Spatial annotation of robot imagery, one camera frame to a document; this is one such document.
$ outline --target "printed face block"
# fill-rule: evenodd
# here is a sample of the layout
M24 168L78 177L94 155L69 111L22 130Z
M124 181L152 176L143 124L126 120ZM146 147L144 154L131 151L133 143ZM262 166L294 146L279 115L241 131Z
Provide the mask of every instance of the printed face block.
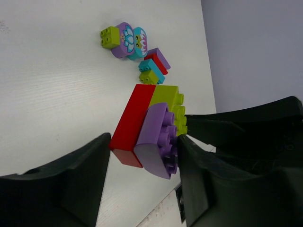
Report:
M111 49L116 58L123 58L134 53L134 31L130 24L123 22L116 26L119 29L119 46Z
M129 55L130 60L144 58L147 55L147 35L141 27L134 29L134 53Z

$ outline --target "red block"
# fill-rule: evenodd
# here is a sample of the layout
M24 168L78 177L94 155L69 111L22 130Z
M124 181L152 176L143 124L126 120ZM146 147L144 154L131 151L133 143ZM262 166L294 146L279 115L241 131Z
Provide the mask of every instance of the red block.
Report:
M155 85L137 84L124 109L109 148L124 165L142 168L134 153Z
M151 53L151 54L147 55L144 58L144 60L147 60L147 59L152 59L154 61L154 63L156 63L156 65L158 66L160 71L163 73L163 75L168 74L166 68L164 67L164 65L162 64L162 62L160 61L160 59L158 58L156 53Z

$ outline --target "teal block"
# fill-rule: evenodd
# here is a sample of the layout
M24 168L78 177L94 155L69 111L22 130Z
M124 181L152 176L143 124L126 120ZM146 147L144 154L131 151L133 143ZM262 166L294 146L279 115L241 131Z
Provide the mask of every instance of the teal block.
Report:
M147 55L147 35L143 28L136 27L134 29L134 42L134 53L127 56L132 61Z
M159 79L158 84L163 84L165 76L152 59L144 60L139 64L139 71L144 72L148 70L152 70L156 74Z

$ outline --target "cartoon face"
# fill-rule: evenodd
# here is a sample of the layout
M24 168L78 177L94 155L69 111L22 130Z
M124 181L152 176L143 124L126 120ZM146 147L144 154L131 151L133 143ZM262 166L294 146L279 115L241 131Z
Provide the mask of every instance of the cartoon face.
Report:
M134 29L135 51L140 57L145 57L147 54L147 37L145 31L137 27Z

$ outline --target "mega bloks block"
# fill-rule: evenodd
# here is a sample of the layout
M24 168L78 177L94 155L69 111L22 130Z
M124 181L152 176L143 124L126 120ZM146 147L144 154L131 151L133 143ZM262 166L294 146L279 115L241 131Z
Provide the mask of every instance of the mega bloks block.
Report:
M156 103L167 103L169 111L175 114L175 125L177 127L177 136L187 133L185 107L182 106L184 95L179 93L178 86L158 85L155 88L149 106Z
M110 26L100 32L103 48L112 49L120 45L119 28Z
M167 62L167 60L165 59L165 57L163 56L163 54L161 53L161 51L159 50L159 48L154 48L154 49L151 49L147 52L147 55L150 55L152 53L155 53L159 60L162 62L162 64L164 65L164 67L169 70L170 69L170 65L169 63Z
M123 22L116 27L110 26L101 31L100 36L101 45L111 49L116 58L123 58L134 53L134 31L130 24Z
M163 73L163 75L168 74L166 68L164 67L164 65L162 64L162 62L159 60L158 56L156 53L152 53L147 55L144 60L147 59L152 59L154 61L154 63L156 63L156 65L158 66L158 68L160 69L160 71Z
M156 63L152 59L147 59L147 60L140 62L138 67L139 67L140 72L153 70L153 72L156 74L156 76L159 79L157 84L163 84L165 77L164 77L163 73L160 71L160 69L158 68L158 66L156 65Z
M176 174L178 167L177 148L173 144L177 128L173 124L174 113L169 112L167 103L150 106L134 148L144 169L165 179Z
M153 70L144 71L140 74L139 80L143 84L154 84L156 85L159 81L158 77Z
M137 84L124 109L109 148L122 164L142 168L134 153L155 85Z
M147 35L141 27L134 29L134 53L128 55L130 60L144 58L147 55Z

